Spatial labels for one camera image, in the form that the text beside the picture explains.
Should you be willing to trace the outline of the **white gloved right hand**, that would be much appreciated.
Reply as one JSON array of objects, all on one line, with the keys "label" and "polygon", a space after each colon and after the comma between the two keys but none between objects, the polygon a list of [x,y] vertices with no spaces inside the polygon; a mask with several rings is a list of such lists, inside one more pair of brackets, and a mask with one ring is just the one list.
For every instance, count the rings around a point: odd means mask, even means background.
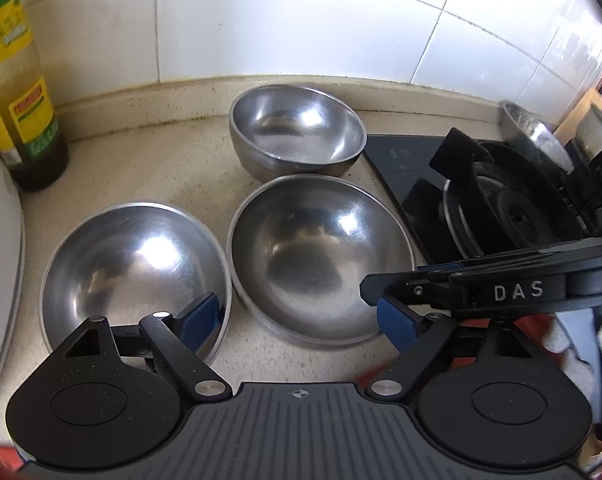
[{"label": "white gloved right hand", "polygon": [[555,314],[543,346],[565,354],[562,369],[589,401],[602,404],[602,322],[589,310]]}]

